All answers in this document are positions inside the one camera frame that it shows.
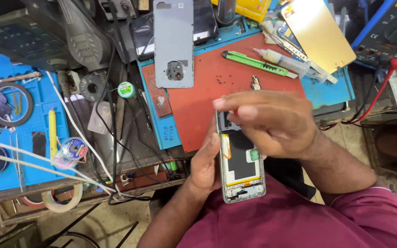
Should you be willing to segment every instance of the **black electrical tape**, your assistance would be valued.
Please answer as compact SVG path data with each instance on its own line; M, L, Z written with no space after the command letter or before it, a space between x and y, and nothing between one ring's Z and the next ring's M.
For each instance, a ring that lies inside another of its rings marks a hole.
M81 95L91 102L97 102L99 99L102 100L105 98L106 91L102 94L101 89L103 88L104 83L102 79L92 74L84 76L79 83Z
M33 112L33 98L32 95L30 94L30 92L22 85L19 85L15 82L2 82L0 83L0 92L3 91L3 89L5 88L15 88L18 89L21 93L23 93L23 95L25 96L25 98L27 99L27 111L26 113L17 121L7 121L4 120L1 116L0 116L0 124L3 126L8 126L8 127L16 127L16 126L20 126L22 124L24 124L32 115Z

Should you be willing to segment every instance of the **blue silicone mat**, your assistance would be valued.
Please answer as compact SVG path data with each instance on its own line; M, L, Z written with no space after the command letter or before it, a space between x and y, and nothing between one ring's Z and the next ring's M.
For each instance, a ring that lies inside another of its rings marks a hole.
M31 72L37 71L28 65L12 65L10 59L4 55L0 55L0 79L19 76ZM16 131L10 133L8 129L2 129L0 133L0 143L10 145L9 136L12 138L13 145L15 145L15 134L18 134L19 148L32 152L33 151L33 141L32 132L44 132L46 137L46 147L45 156L50 158L50 146L49 146L49 135L48 135L48 112L53 108L56 112L56 125L57 125L57 136L62 142L63 140L69 138L67 118L65 115L65 110L56 95L53 86L44 70L41 70L44 74L40 80L35 79L24 84L22 81L16 81L20 85L23 85L32 95L34 108L30 118L22 125L15 127ZM52 73L53 81L55 85L59 88L57 83L57 77L55 73ZM5 89L3 94L6 96L8 103L13 105L12 92L16 90ZM25 112L27 108L27 101L23 98L22 101L22 113ZM13 120L16 120L16 116L11 112L10 116L13 116ZM27 161L32 164L46 167L55 171L59 171L68 175L74 175L74 172L69 170L58 169L50 163L33 158L28 155L19 153L19 157L23 161ZM49 172L45 172L39 169L31 168L28 166L23 166L25 182L26 185L32 185L36 183L43 183L48 181L53 181L61 179L63 177ZM18 177L13 163L10 163L8 167L0 172L0 191L5 189L12 189L19 187Z

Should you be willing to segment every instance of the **green container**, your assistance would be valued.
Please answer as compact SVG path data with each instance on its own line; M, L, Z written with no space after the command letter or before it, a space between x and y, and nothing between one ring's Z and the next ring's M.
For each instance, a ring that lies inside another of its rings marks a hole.
M121 82L117 88L117 92L119 93L119 96L123 98L134 98L136 94L134 85L130 82Z

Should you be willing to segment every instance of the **hand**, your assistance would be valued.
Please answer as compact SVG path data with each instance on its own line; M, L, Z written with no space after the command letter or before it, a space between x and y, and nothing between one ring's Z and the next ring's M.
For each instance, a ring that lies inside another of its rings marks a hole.
M206 196L221 187L220 168L216 161L219 151L220 138L216 133L213 117L201 148L191 160L191 175L188 178L189 185L199 192L206 193Z
M242 128L261 154L276 158L305 158L319 133L312 103L297 93L251 90L213 101L220 112L237 110L228 120Z

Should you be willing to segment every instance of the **tiled floor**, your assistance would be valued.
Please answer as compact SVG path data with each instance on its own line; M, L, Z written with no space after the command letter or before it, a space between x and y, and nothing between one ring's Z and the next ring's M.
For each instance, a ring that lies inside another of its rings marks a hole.
M338 125L337 127L325 131L324 134L344 147L363 163L369 164L361 128L354 125ZM305 172L304 174L305 182L312 185L307 174ZM317 191L312 201L324 204L319 191ZM44 239L53 234L57 234L88 209L89 208L77 209L64 214L54 214L49 217L40 218L38 220L38 227L41 231L42 238ZM118 206L108 206L106 203L103 203L73 227L71 231L89 235L97 241L102 248L111 248L116 247L136 221L139 221L139 225L122 246L132 248L136 247L141 235L151 222L148 202L132 201ZM55 242L54 245L62 246L69 239L69 237L63 237ZM68 246L69 248L90 247L80 239L76 238L74 240L75 241Z

